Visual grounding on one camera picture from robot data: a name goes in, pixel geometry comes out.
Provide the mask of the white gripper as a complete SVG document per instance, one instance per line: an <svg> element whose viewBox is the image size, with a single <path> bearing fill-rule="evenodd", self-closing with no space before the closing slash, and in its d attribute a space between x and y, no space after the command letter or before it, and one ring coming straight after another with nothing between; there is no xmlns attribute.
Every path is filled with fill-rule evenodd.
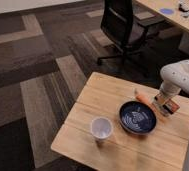
<svg viewBox="0 0 189 171"><path fill-rule="evenodd" d="M155 106L163 106L165 104L165 99L168 99L166 103L175 104L172 98L178 95L180 91L180 87L171 82L163 81L159 89L159 94L154 97L153 104Z"/></svg>

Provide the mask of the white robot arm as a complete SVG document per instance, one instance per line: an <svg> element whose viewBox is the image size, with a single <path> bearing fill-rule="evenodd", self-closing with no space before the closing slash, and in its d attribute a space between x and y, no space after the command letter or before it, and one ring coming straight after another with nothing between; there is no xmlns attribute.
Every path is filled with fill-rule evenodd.
<svg viewBox="0 0 189 171"><path fill-rule="evenodd" d="M169 116L170 111L166 103L178 95L181 90L189 94L189 60L165 65L160 70L163 82L153 103L161 115ZM185 155L182 171L189 171L189 143Z"/></svg>

